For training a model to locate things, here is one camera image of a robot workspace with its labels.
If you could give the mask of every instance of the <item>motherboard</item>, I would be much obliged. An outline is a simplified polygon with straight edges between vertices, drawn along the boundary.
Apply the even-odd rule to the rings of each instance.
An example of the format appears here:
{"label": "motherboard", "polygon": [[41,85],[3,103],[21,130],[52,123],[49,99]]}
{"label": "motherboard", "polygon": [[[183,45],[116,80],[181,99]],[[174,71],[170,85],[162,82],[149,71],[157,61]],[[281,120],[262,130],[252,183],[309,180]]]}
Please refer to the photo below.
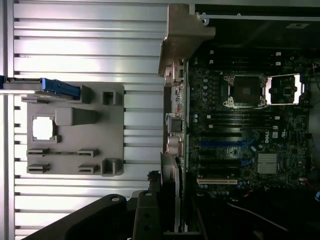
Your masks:
{"label": "motherboard", "polygon": [[187,171],[216,196],[303,188],[310,59],[301,53],[202,46],[189,61]]}

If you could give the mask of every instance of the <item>metal bracket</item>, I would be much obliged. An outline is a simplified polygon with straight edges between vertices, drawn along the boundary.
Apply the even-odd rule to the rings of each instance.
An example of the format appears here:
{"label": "metal bracket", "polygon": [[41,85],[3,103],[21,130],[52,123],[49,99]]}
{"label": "metal bracket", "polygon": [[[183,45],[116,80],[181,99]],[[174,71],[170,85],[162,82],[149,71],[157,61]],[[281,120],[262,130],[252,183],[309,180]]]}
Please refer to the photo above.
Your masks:
{"label": "metal bracket", "polygon": [[203,41],[213,39],[215,27],[204,27],[200,18],[189,14],[188,4],[169,4],[167,37],[161,43],[158,75],[165,75],[172,60],[188,60]]}

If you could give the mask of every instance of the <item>heatsink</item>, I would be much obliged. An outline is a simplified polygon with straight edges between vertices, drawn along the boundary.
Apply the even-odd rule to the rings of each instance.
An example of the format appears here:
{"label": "heatsink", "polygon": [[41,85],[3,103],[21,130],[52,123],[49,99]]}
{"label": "heatsink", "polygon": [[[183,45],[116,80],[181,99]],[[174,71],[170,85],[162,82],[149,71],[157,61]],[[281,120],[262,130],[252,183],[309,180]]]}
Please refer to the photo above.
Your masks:
{"label": "heatsink", "polygon": [[276,153],[259,153],[257,171],[259,174],[277,174],[278,156]]}

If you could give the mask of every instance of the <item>metal side panel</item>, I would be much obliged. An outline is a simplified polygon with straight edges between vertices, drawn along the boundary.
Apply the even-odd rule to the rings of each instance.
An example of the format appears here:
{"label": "metal side panel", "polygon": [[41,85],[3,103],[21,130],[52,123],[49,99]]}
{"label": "metal side panel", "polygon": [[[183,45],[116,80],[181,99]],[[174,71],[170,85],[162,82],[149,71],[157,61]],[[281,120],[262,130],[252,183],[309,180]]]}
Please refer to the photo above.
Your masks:
{"label": "metal side panel", "polygon": [[15,77],[123,83],[125,90],[124,172],[115,177],[28,174],[27,105],[12,99],[12,223],[22,239],[105,195],[129,199],[148,189],[149,171],[160,170],[164,80],[157,72],[167,5],[21,1],[14,19],[8,63]]}

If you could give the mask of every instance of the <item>circuit board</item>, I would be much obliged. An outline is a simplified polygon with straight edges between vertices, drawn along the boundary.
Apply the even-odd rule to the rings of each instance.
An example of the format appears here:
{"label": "circuit board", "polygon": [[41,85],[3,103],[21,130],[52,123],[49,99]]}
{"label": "circuit board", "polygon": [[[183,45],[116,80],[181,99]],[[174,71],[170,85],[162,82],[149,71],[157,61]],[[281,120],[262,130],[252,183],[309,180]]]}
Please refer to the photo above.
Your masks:
{"label": "circuit board", "polygon": [[277,50],[201,47],[188,66],[188,169],[196,188],[303,188],[309,60]]}

